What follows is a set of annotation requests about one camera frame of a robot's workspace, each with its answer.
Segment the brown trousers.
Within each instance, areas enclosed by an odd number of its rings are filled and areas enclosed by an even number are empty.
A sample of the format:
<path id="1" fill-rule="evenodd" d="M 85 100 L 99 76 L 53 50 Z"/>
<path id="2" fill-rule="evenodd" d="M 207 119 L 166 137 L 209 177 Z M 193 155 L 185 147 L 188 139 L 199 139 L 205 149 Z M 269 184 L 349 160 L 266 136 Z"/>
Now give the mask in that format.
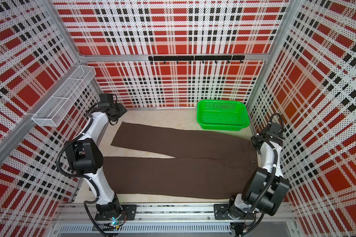
<path id="1" fill-rule="evenodd" d="M 164 155 L 105 157 L 104 174 L 119 194 L 226 199 L 243 191 L 258 166 L 250 140 L 218 132 L 124 122 L 111 144 Z"/>

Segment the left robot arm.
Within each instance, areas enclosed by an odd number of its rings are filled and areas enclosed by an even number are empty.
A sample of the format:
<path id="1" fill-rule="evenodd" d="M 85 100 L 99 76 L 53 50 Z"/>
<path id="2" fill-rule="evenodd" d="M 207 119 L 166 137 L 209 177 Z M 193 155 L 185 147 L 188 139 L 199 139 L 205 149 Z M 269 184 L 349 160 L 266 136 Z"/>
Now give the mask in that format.
<path id="1" fill-rule="evenodd" d="M 57 170 L 66 177 L 83 178 L 92 189 L 97 209 L 95 220 L 116 220 L 126 212 L 120 206 L 117 195 L 103 171 L 104 157 L 98 144 L 106 127 L 116 125 L 127 112 L 120 103 L 98 102 L 86 111 L 88 122 L 71 141 L 67 141 L 56 159 Z"/>

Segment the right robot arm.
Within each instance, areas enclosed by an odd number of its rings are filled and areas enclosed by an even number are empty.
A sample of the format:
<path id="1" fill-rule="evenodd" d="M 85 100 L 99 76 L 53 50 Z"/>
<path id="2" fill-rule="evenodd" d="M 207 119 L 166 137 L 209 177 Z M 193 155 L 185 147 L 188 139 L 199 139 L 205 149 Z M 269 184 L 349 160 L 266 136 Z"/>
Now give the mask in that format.
<path id="1" fill-rule="evenodd" d="M 261 155 L 262 166 L 256 168 L 243 192 L 232 197 L 228 205 L 214 205 L 216 220 L 253 219 L 258 213 L 273 216 L 290 188 L 280 168 L 282 138 L 269 132 L 251 140 Z"/>

